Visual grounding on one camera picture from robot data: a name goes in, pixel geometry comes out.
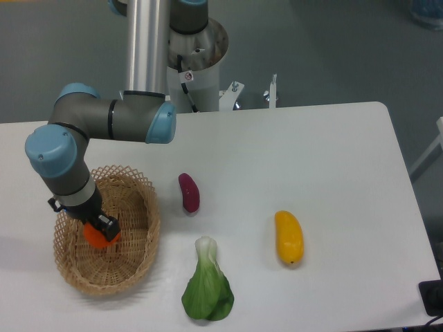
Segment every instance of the metal bracket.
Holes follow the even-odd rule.
[[[226,90],[220,98],[219,110],[220,111],[232,111],[238,97],[242,93],[244,84],[234,81],[230,84],[228,90]]]
[[[439,135],[424,150],[409,170],[409,179],[414,183],[437,160],[443,152],[443,118],[437,120]]]

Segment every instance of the bok choy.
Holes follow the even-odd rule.
[[[181,303],[189,317],[195,320],[222,320],[234,304],[229,281],[217,263],[217,242],[210,237],[195,241],[197,267],[188,282]]]

